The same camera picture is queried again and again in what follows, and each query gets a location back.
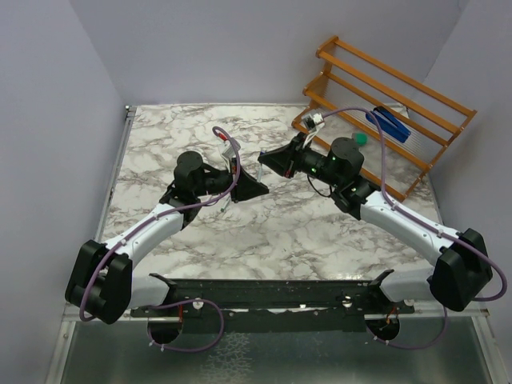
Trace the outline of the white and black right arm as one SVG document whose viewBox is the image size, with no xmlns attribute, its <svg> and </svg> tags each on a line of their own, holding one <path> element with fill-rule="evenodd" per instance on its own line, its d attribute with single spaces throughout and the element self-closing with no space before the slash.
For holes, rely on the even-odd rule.
<svg viewBox="0 0 512 384">
<path fill-rule="evenodd" d="M 361 176 L 364 156 L 355 140 L 337 138 L 323 155 L 299 133 L 258 160 L 284 178 L 302 172 L 324 182 L 341 212 L 381 228 L 428 261 L 427 268 L 387 273 L 367 294 L 373 311 L 385 313 L 405 300 L 436 300 L 461 312 L 491 280 L 483 236 L 471 228 L 460 232 L 433 222 L 384 196 L 379 186 Z"/>
</svg>

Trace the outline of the white pen green end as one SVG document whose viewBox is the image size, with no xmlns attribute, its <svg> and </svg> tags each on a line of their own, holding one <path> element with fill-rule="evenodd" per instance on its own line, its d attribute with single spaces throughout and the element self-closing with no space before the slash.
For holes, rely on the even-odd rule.
<svg viewBox="0 0 512 384">
<path fill-rule="evenodd" d="M 229 204 L 230 204 L 230 200 L 226 200 L 226 202 L 223 204 L 223 206 L 221 208 L 221 212 L 226 212 Z"/>
</svg>

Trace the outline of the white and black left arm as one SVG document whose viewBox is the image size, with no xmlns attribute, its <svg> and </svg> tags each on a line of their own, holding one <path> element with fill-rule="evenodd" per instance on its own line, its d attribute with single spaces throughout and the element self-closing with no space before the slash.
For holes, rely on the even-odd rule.
<svg viewBox="0 0 512 384">
<path fill-rule="evenodd" d="M 268 192 L 265 184 L 243 169 L 238 156 L 228 161 L 227 169 L 218 170 L 204 163 L 198 152 L 180 154 L 174 180 L 144 219 L 106 242 L 89 240 L 81 246 L 66 288 L 66 301 L 78 308 L 84 322 L 99 319 L 112 324 L 127 309 L 137 306 L 150 306 L 161 316 L 171 314 L 177 297 L 166 287 L 152 286 L 148 298 L 132 299 L 136 265 L 195 220 L 205 206 L 203 196 L 212 196 L 212 203 L 225 196 L 244 202 Z"/>
</svg>

